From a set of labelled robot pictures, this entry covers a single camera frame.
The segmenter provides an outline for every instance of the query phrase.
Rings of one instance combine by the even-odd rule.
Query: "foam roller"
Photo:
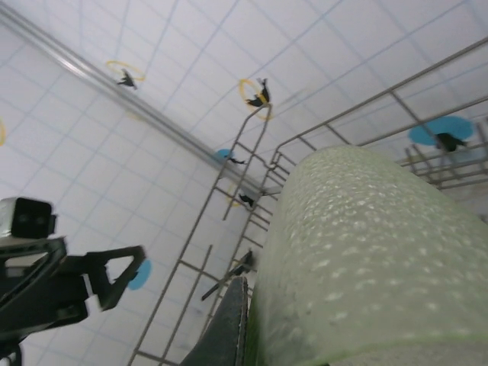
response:
[[[305,158],[268,231],[246,365],[443,359],[488,364],[488,226],[366,149]]]

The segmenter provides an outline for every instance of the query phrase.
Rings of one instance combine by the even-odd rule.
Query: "white tiled ceiling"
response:
[[[134,93],[214,148],[228,147],[249,113],[240,79],[268,79],[274,120],[260,149],[268,151],[488,35],[485,0],[6,3],[114,78],[108,60],[141,70],[146,79]],[[402,96],[423,117],[454,107],[486,91],[487,63],[486,50],[478,52]],[[401,110],[382,108],[340,130],[361,142],[405,125]],[[383,150],[401,156],[403,147],[389,141]]]

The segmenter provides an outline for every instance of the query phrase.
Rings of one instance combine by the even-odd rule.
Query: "white tiled wall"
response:
[[[105,63],[117,59],[143,71],[136,93],[216,148],[229,148],[249,113],[240,79],[268,78],[274,129],[261,150],[272,150],[289,131],[299,133],[488,35],[485,0],[6,2],[101,69],[110,72]],[[487,82],[486,53],[478,53],[458,63],[457,74],[443,70],[405,93],[428,117]],[[341,132],[361,142],[403,123],[395,113],[386,122],[375,117],[347,120]],[[376,148],[401,159],[406,143],[397,136]]]
[[[56,234],[67,236],[71,254],[143,245],[153,269],[144,287],[126,290],[115,309],[100,313],[91,298],[84,322],[28,337],[25,364],[126,364],[217,172],[4,27],[0,39],[0,118],[7,133],[0,146],[0,197],[52,202],[59,214]],[[212,199],[185,256],[201,265],[214,245],[208,271],[218,277],[246,217],[235,207],[223,222],[225,204]],[[115,274],[120,266],[109,270]],[[185,268],[176,272],[143,349],[162,353],[195,275]],[[212,285],[199,284],[173,358],[200,333],[211,299],[199,298]]]

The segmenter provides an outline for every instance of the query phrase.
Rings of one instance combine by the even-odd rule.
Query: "blue circle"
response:
[[[459,140],[466,140],[473,135],[473,124],[462,117],[446,116],[430,120],[425,124],[434,134],[449,133]],[[432,139],[422,126],[416,126],[409,132],[409,138],[413,143],[427,146],[435,146]]]
[[[151,261],[146,259],[137,270],[136,277],[129,282],[129,290],[139,290],[146,283],[151,274]]]
[[[230,152],[230,149],[220,149],[217,151],[217,156],[222,159],[225,159],[229,154],[230,158],[234,157],[234,151]]]

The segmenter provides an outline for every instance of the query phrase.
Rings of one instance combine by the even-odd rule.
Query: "green foam roller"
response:
[[[488,226],[366,149],[292,171],[254,294],[246,366],[488,364]]]

